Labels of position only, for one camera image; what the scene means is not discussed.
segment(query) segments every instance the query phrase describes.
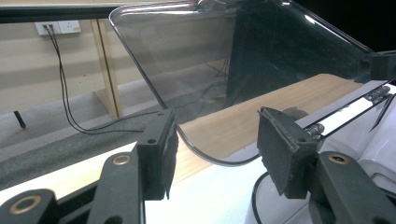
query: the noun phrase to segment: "glass panel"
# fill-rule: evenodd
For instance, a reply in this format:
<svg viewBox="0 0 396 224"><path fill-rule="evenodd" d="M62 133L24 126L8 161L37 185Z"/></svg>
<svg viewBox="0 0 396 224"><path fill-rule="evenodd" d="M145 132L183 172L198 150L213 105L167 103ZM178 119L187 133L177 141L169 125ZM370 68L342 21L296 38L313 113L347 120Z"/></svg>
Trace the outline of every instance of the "glass panel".
<svg viewBox="0 0 396 224"><path fill-rule="evenodd" d="M258 157L268 106L300 119L369 81L359 42L292 2L200 1L120 7L110 21L179 133L222 164Z"/></svg>

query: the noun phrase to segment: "curved glass edge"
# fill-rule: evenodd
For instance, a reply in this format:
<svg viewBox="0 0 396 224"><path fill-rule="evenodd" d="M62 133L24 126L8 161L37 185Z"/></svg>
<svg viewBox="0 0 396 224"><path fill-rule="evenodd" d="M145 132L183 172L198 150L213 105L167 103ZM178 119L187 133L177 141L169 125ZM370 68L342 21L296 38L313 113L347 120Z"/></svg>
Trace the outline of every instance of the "curved glass edge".
<svg viewBox="0 0 396 224"><path fill-rule="evenodd" d="M214 157L211 157L207 154L205 154L202 150L200 150L199 148L195 147L194 144L189 140L189 138L187 137L186 134L184 134L183 130L181 129L181 127L179 125L177 125L177 131L181 137L181 139L183 139L184 143L186 144L186 146L197 156L203 158L206 161L212 162L216 165L223 165L223 166L239 166L239 165L245 165L250 163L251 161L256 160L257 158L260 157L260 153L259 150L257 151L257 154L247 158L247 159L243 159L240 161L222 161L219 159L216 159Z"/></svg>
<svg viewBox="0 0 396 224"><path fill-rule="evenodd" d="M187 1L187 2L167 2L167 3L156 3L156 4L139 4L139 5L133 5L133 7L135 7L135 11L140 11L142 12L147 10L147 11L151 11L151 10L164 10L164 9L175 9L175 8L192 8L192 7L197 7L201 2L197 3L197 2L192 2L192 1ZM128 7L121 7L119 9L116 9L115 11L113 11L109 18L111 21L111 24L113 25L113 28L116 30L117 35L119 36L122 44L124 45L124 47L127 49L128 53L131 55L131 57L133 58L134 62L136 63L136 66L138 68L138 70L140 71L140 73L142 74L143 78L146 80L146 82L148 83L149 87L151 88L152 92L154 93L154 95L156 96L157 100L159 101L160 105L165 109L168 108L168 105L166 104L166 102L163 100L163 98L161 97L161 95L156 91L156 89L154 88L154 86L152 85L149 77L147 76L147 74L145 73L144 69L140 66L138 60L135 58L135 56L133 55L133 53L130 51L130 49L128 48L127 44L123 41L123 39L120 36L119 31L117 30L116 25L113 23L112 18L114 18L115 16L118 15L118 13L120 13L121 11L125 11L125 10L130 10L128 9ZM362 44L360 44L359 42L353 40L350 36L347 36L345 34L343 34L341 31L337 30L336 28L330 26L330 24L328 24L326 21L322 21L319 17L317 17L316 15L314 15L313 13L310 13L308 11L306 11L307 15L308 15L308 20L309 18L313 18L313 20L315 21L319 21L321 24L324 24L326 27L330 27L330 31L335 33L336 35L339 34L342 38L344 38L346 40L346 42L348 43L352 43L354 46L358 47L359 49L361 49L362 51L365 51L366 53L370 54L372 51L370 49L367 49L365 46L363 46ZM259 157L259 154L257 154L256 156L253 156L252 158L249 158L247 160L243 160L243 161L222 161L222 160L218 160L215 159L213 157L210 157L208 155L206 155L202 150L200 150L199 148L195 147L194 144L188 139L188 136L186 134L184 134L184 132L182 131L182 129L178 126L177 127L179 130L180 135L182 136L184 142L188 145L188 147L198 156L204 158L207 161L210 162L214 162L215 164L221 164L221 165L240 165L240 164L245 164L248 163L250 161L253 161L254 159Z"/></svg>

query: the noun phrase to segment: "wall socket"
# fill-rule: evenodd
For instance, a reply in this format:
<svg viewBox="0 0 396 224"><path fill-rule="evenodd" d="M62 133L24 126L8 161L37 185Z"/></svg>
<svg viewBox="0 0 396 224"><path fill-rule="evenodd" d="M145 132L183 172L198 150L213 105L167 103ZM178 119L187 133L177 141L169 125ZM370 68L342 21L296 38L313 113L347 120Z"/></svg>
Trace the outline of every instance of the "wall socket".
<svg viewBox="0 0 396 224"><path fill-rule="evenodd" d="M38 31L39 35L48 35L48 31L44 28L44 25L52 25L53 33L60 34L61 29L59 28L59 24L57 21L42 21L42 22L35 22L35 28Z"/></svg>
<svg viewBox="0 0 396 224"><path fill-rule="evenodd" d="M48 35L44 25L52 25L55 34L73 34L81 32L78 21L42 21L35 22L35 28L39 35Z"/></svg>
<svg viewBox="0 0 396 224"><path fill-rule="evenodd" d="M78 21L58 21L62 34L72 34L81 32Z"/></svg>

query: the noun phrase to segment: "dark wall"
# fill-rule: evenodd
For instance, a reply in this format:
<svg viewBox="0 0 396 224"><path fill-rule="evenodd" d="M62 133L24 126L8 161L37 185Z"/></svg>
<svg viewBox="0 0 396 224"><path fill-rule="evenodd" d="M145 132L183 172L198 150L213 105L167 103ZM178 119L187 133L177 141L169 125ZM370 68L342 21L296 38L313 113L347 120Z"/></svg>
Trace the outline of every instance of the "dark wall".
<svg viewBox="0 0 396 224"><path fill-rule="evenodd" d="M395 0L295 0L374 51L396 50Z"/></svg>

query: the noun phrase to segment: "screw hole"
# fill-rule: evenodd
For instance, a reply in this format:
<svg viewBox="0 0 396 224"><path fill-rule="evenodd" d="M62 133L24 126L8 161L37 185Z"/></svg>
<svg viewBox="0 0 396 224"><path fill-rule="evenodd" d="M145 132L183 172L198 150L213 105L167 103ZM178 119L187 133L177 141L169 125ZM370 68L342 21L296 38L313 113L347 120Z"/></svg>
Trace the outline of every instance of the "screw hole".
<svg viewBox="0 0 396 224"><path fill-rule="evenodd" d="M336 161L340 161L340 162L345 161L344 158L341 158L339 156L333 156L332 158L335 159Z"/></svg>
<svg viewBox="0 0 396 224"><path fill-rule="evenodd" d="M34 207L38 206L41 202L41 196L31 195L17 200L9 208L9 212L14 215L22 214L30 211Z"/></svg>
<svg viewBox="0 0 396 224"><path fill-rule="evenodd" d="M338 155L338 154L332 154L329 156L330 161L342 164L342 165L346 165L349 163L349 159L342 156L342 155Z"/></svg>
<svg viewBox="0 0 396 224"><path fill-rule="evenodd" d="M128 163L132 158L128 155L120 155L114 158L113 163L116 165L123 165Z"/></svg>

